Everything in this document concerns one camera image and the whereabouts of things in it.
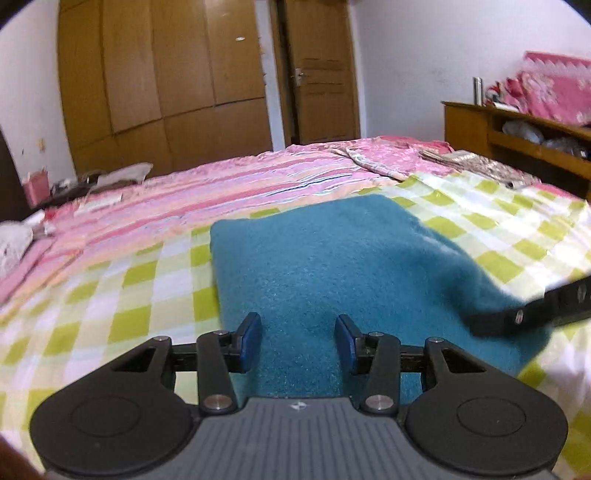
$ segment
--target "folded clothes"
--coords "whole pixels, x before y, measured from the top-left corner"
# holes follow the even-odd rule
[[[333,340],[337,315],[422,345],[442,336],[517,374],[547,332],[515,339],[471,337],[461,318],[519,300],[498,289],[457,245],[379,195],[302,207],[211,228],[220,318],[235,329],[248,312],[263,319],[259,368],[236,380],[241,395],[341,395]],[[420,392],[402,385],[403,400]]]
[[[438,165],[421,157],[420,151],[427,149],[437,154],[453,152],[452,147],[441,141],[422,142],[410,137],[381,137],[374,139],[363,148],[356,144],[340,145],[332,151],[349,157],[356,165],[383,177],[404,181],[417,171],[434,175],[448,175],[453,168]]]
[[[499,161],[466,150],[458,150],[454,153],[440,155],[433,150],[423,149],[421,150],[421,156],[435,163],[453,167],[457,171],[471,171],[472,173],[502,183],[509,189],[517,190],[541,183],[538,177],[534,177],[530,173],[517,170]]]

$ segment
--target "teal fleece blanket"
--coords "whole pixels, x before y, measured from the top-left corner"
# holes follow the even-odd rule
[[[423,345],[441,336],[516,375],[547,342],[545,330],[479,339],[462,317],[521,302],[501,291],[457,245],[392,200],[359,196],[211,228],[224,328],[248,312],[264,324],[259,367],[240,379],[242,396],[343,395],[333,340],[337,315]],[[403,378],[401,396],[420,393]]]

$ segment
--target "cloth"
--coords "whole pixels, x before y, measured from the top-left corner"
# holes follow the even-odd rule
[[[591,121],[591,60],[526,52],[521,71],[496,89],[521,113],[568,125]]]
[[[421,156],[429,160],[453,167],[457,171],[467,170],[502,183],[509,189],[522,189],[534,183],[541,183],[538,177],[525,173],[499,161],[460,150],[451,154],[440,155],[430,150],[421,150]]]
[[[33,229],[18,222],[0,223],[0,280],[20,263],[33,241]]]
[[[360,167],[384,177],[404,181],[416,171],[426,171],[435,175],[448,175],[453,169],[444,165],[434,165],[421,157],[421,150],[436,154],[453,152],[447,142],[421,142],[410,137],[383,137],[373,145],[357,145],[335,148],[333,151],[349,157]]]
[[[521,300],[591,273],[586,202],[536,187],[516,193],[466,172],[446,177],[418,173],[402,184],[381,181],[373,189],[360,182],[350,195],[394,199],[462,247],[498,286]],[[238,209],[233,218],[259,218],[322,202],[328,192]],[[28,422],[53,391],[155,335],[189,343],[220,328],[207,224],[165,241],[153,238],[149,248],[77,271],[2,309],[0,431],[36,465]],[[567,414],[569,439],[555,470],[564,480],[588,470],[591,458],[590,338],[589,323],[555,331],[519,376],[554,398]],[[176,392],[196,402],[194,374],[179,373]]]
[[[404,344],[445,337],[511,375],[548,339],[544,329],[474,338],[462,317],[521,302],[456,244],[383,196],[220,220],[211,239],[222,326],[235,330],[248,312],[263,320],[260,366],[248,396],[349,394],[333,339],[342,313],[362,332],[391,333]],[[419,382],[405,387],[403,401],[421,393]]]
[[[513,137],[523,138],[536,145],[541,145],[545,141],[544,135],[537,127],[528,122],[524,122],[523,120],[505,122],[503,125],[503,133],[512,135]]]
[[[122,181],[142,183],[145,180],[146,175],[152,170],[153,166],[154,165],[151,163],[136,163],[134,165],[130,165],[129,167],[112,171],[106,175],[101,175],[97,179],[96,185],[90,189],[90,192],[92,193],[97,190],[106,189],[107,187],[113,186]]]

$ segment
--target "metal screw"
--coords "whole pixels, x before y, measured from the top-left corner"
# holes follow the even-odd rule
[[[387,395],[372,395],[365,399],[365,405],[371,410],[388,410],[394,406],[394,400]]]
[[[227,395],[209,395],[205,400],[203,400],[203,405],[207,407],[209,410],[226,410],[232,406],[232,399]]]
[[[579,285],[579,290],[577,291],[577,300],[579,303],[583,303],[585,301],[585,297],[587,296],[587,287],[584,283]]]

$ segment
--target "wardrobe door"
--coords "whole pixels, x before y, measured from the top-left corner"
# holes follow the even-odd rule
[[[172,172],[173,165],[163,120],[120,133],[115,139],[121,151],[124,167],[146,161],[154,164],[150,172],[151,177]]]
[[[216,107],[222,158],[258,155],[272,149],[264,98]]]
[[[76,5],[80,5],[85,0],[61,0],[60,2],[60,11],[68,10],[69,8],[75,7]]]
[[[113,130],[161,118],[150,0],[104,0],[103,49]]]
[[[152,24],[162,115],[212,106],[212,77],[201,0],[152,0]]]
[[[72,149],[72,159],[78,175],[92,170],[110,172],[123,167],[121,152],[112,136],[102,138],[98,142],[84,147]]]
[[[175,170],[224,158],[216,111],[204,108],[164,120]]]
[[[59,16],[61,103],[72,150],[111,134],[99,18],[98,0],[77,5]]]
[[[253,0],[204,0],[216,103],[265,96]]]

